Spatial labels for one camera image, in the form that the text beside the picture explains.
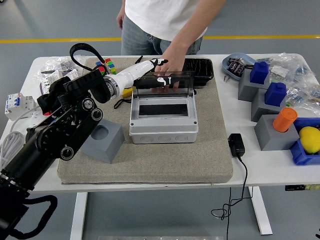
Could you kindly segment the person's right hand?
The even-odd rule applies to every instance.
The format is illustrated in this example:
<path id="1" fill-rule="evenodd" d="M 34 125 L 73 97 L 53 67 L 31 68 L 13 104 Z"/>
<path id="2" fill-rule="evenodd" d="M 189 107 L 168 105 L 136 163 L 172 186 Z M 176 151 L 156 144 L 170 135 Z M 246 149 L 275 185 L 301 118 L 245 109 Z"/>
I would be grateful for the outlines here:
<path id="1" fill-rule="evenodd" d="M 124 18 L 125 18 L 125 6 L 123 5 L 120 10 L 119 13 L 116 17 L 116 21 L 117 21 L 117 26 L 119 29 L 123 29 L 123 22 L 124 22 Z"/>

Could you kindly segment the person's left hand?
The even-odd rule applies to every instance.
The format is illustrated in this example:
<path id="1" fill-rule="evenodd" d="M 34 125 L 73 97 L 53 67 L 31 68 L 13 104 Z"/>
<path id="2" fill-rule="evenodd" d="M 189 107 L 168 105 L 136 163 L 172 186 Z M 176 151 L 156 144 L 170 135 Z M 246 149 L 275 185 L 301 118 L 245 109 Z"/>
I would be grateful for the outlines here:
<path id="1" fill-rule="evenodd" d="M 182 45 L 170 45 L 161 56 L 163 59 L 168 60 L 161 66 L 155 67 L 155 72 L 180 72 L 183 69 L 185 56 L 188 47 Z"/>

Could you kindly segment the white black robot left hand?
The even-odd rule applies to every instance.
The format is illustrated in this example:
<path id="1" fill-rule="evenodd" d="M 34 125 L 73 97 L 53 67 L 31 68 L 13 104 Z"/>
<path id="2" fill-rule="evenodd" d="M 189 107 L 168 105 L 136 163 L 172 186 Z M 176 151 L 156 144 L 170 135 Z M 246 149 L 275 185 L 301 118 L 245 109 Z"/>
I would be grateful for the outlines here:
<path id="1" fill-rule="evenodd" d="M 167 63 L 167 59 L 154 58 L 134 64 L 118 74 L 113 76 L 119 89 L 127 89 L 136 86 L 138 89 L 159 88 L 165 86 L 178 86 L 179 80 L 176 77 L 170 76 L 168 73 L 164 76 L 156 75 L 155 78 L 142 79 L 145 74 L 153 70 L 156 66 L 162 66 Z"/>

